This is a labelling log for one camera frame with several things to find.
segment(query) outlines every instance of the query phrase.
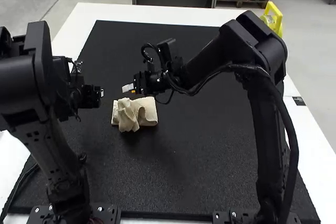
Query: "mounting plate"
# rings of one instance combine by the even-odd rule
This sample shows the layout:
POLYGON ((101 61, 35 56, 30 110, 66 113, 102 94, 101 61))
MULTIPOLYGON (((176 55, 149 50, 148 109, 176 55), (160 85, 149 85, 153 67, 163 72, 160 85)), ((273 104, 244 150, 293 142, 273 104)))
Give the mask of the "mounting plate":
MULTIPOLYGON (((257 210, 232 208, 230 211, 213 212, 213 224, 250 224, 254 223, 257 210)), ((299 217, 293 212, 289 213, 287 224, 301 224, 299 217)))
MULTIPOLYGON (((106 203, 91 203, 91 218, 100 219, 104 224, 120 224, 121 211, 116 205, 106 203)), ((49 206, 35 206, 30 212, 27 224, 50 224, 54 212, 49 206)), ((59 224, 66 224, 65 220, 61 219, 59 224)))

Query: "white table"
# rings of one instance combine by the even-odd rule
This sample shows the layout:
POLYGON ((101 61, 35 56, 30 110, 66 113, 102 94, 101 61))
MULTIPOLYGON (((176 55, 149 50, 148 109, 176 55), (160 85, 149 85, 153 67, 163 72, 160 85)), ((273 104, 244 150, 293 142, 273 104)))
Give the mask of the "white table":
MULTIPOLYGON (((78 3, 54 39, 53 54, 76 60, 96 22, 156 23, 218 27, 235 19, 242 9, 198 9, 158 6, 131 6, 78 3)), ((308 107, 297 106, 292 97, 300 93, 289 76, 285 78, 284 102, 293 120, 300 148, 299 171, 322 224, 334 224, 336 210, 336 155, 308 107)), ((29 157, 25 146, 8 132, 0 135, 0 208, 19 177, 29 157)), ((5 224, 26 223, 28 216, 9 215, 5 224)), ((122 220, 126 222, 157 222, 122 220)))

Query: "crumpled towel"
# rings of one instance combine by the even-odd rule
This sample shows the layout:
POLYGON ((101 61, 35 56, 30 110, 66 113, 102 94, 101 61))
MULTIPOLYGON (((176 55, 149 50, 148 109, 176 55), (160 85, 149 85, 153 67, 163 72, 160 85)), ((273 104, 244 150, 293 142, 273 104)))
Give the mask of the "crumpled towel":
POLYGON ((112 125, 118 125, 119 131, 137 131, 140 125, 155 126, 158 123, 154 97, 135 100, 122 98, 113 101, 112 125))

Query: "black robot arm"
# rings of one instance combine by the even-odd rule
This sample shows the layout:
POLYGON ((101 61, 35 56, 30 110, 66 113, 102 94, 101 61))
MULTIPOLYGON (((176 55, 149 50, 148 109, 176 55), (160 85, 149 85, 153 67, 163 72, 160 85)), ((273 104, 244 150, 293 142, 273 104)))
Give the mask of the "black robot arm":
POLYGON ((177 56, 174 43, 174 39, 169 39, 156 46, 144 45, 141 52, 148 70, 135 74, 134 82, 124 86, 123 91, 157 95, 171 89, 171 97, 173 92, 193 96, 219 73, 234 72, 247 90, 257 145, 256 187, 260 210, 252 221, 285 224, 299 158, 296 134, 282 101, 287 60, 285 43, 251 11, 224 24, 219 35, 186 64, 177 56), (159 71, 155 71, 147 48, 154 49, 159 56, 159 71), (283 125, 291 148, 289 166, 283 125))
POLYGON ((98 108, 101 90, 84 83, 80 63, 70 74, 70 62, 53 57, 46 22, 30 23, 25 36, 13 38, 0 28, 0 130, 18 138, 46 175, 50 218, 74 224, 91 215, 88 180, 59 121, 98 108))

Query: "yellow object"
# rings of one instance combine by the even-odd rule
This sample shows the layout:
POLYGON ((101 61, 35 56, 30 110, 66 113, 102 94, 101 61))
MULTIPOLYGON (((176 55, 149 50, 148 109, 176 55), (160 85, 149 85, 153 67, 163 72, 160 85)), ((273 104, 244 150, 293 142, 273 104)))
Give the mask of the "yellow object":
POLYGON ((282 38, 282 13, 272 1, 268 1, 265 12, 260 19, 282 38))

